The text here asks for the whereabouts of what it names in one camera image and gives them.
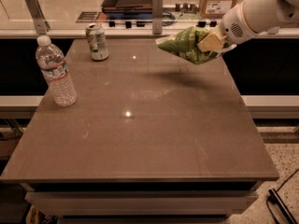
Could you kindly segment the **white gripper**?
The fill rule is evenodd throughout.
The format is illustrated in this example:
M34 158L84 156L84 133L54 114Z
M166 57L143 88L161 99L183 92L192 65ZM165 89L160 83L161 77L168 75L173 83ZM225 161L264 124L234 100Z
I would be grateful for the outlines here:
M231 8L221 19L219 28L208 30L200 28L196 35L198 42L196 46L202 51L214 51L222 49L226 39L233 44L242 44L257 33L252 29L252 18L249 14L253 12L252 3L245 0Z

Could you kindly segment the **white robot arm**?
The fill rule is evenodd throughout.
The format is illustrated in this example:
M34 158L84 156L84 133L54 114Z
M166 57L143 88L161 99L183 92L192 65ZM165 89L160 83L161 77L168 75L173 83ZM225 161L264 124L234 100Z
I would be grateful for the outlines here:
M197 47L216 51L242 44L260 33L299 21L299 0L244 0L231 8Z

